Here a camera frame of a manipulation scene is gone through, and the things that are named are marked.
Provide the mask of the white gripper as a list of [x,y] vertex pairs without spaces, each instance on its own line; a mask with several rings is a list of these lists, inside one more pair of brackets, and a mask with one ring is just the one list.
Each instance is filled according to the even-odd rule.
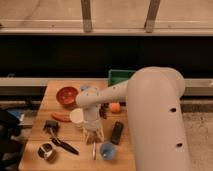
[[[97,137],[99,142],[104,141],[104,133],[101,129],[102,123],[99,114],[99,107],[93,106],[90,108],[85,108],[83,110],[83,126],[88,131],[97,131]],[[90,133],[84,132],[83,139],[86,145],[91,144]]]

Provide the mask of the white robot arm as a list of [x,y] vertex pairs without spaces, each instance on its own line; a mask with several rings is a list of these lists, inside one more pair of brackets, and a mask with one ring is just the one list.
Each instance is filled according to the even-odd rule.
[[124,82],[76,97],[86,109],[124,101],[136,171],[190,171],[190,157],[180,107],[185,80],[175,69],[146,67]]

